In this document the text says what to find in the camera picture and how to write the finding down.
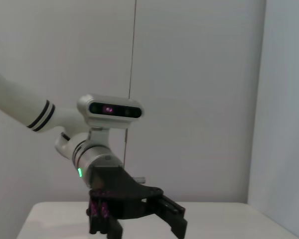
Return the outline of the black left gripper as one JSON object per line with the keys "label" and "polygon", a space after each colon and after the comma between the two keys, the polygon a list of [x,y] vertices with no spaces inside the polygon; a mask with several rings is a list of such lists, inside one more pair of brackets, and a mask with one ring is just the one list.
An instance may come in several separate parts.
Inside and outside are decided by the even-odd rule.
{"label": "black left gripper", "polygon": [[121,167],[92,169],[89,206],[89,233],[107,238],[122,238],[120,219],[157,215],[177,238],[184,238],[187,220],[185,208],[163,195],[157,187],[139,184]]}

